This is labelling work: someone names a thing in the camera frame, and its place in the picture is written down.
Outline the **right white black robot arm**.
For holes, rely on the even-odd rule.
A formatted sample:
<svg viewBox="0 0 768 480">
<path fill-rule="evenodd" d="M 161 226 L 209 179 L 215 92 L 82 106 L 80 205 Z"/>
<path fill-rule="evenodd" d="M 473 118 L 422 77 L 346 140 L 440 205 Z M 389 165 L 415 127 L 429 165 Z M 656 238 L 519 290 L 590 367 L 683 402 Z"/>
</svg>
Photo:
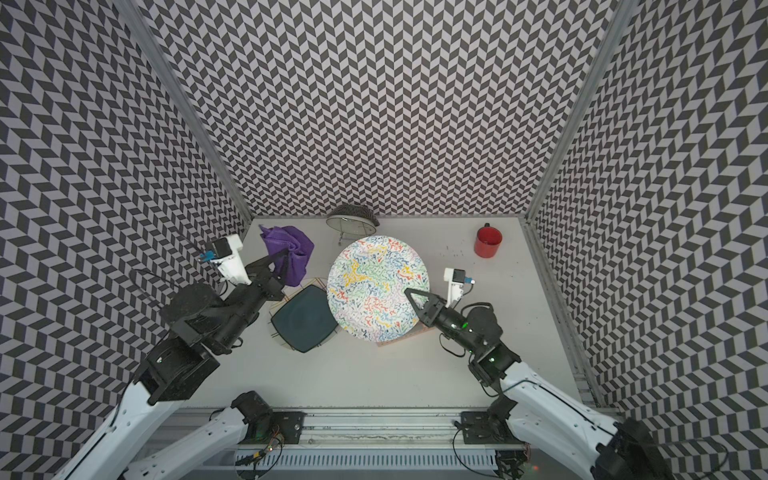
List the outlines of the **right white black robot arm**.
<svg viewBox="0 0 768 480">
<path fill-rule="evenodd" d="M 471 305 L 468 314 L 427 291 L 405 296 L 418 320 L 456 342 L 469 356 L 468 369 L 492 389 L 491 428 L 557 460 L 582 479 L 670 479 L 673 474 L 649 429 L 588 407 L 536 373 L 502 339 L 493 307 Z"/>
</svg>

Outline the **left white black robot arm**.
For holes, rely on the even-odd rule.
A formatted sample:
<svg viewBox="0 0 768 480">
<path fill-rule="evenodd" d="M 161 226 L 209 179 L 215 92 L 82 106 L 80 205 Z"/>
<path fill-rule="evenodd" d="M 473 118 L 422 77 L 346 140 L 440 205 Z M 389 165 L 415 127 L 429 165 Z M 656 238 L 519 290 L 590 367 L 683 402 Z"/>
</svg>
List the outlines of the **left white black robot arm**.
<svg viewBox="0 0 768 480">
<path fill-rule="evenodd" d="M 249 391 L 197 431 L 143 461 L 134 459 L 219 367 L 219 357 L 233 353 L 261 307 L 283 299 L 289 264 L 286 249 L 250 263 L 227 299 L 206 283 L 181 288 L 161 311 L 167 335 L 142 360 L 115 409 L 57 478 L 179 478 L 249 434 L 269 436 L 273 410 Z"/>
</svg>

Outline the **purple cloth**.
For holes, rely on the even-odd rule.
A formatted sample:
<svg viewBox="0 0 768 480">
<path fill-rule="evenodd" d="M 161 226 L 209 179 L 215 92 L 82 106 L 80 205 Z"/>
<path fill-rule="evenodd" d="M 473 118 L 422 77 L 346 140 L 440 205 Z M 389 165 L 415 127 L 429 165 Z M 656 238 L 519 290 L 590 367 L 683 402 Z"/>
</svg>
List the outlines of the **purple cloth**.
<svg viewBox="0 0 768 480">
<path fill-rule="evenodd" d="M 278 259 L 275 266 L 278 270 L 286 268 L 285 281 L 290 287 L 297 287 L 306 276 L 307 267 L 314 250 L 314 243 L 301 230 L 294 226 L 259 226 L 260 237 L 269 255 L 275 255 L 282 250 L 287 255 Z"/>
</svg>

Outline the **colourful speckled round plate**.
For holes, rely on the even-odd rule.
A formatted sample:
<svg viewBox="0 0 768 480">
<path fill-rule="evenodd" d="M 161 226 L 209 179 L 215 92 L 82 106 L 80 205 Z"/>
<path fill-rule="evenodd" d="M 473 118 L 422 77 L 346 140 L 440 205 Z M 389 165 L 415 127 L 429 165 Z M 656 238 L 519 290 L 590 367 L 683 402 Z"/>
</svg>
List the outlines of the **colourful speckled round plate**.
<svg viewBox="0 0 768 480">
<path fill-rule="evenodd" d="M 374 343 L 394 341 L 418 323 L 405 295 L 430 289 L 427 267 L 407 243 L 373 235 L 347 246 L 327 278 L 327 302 L 347 333 Z"/>
</svg>

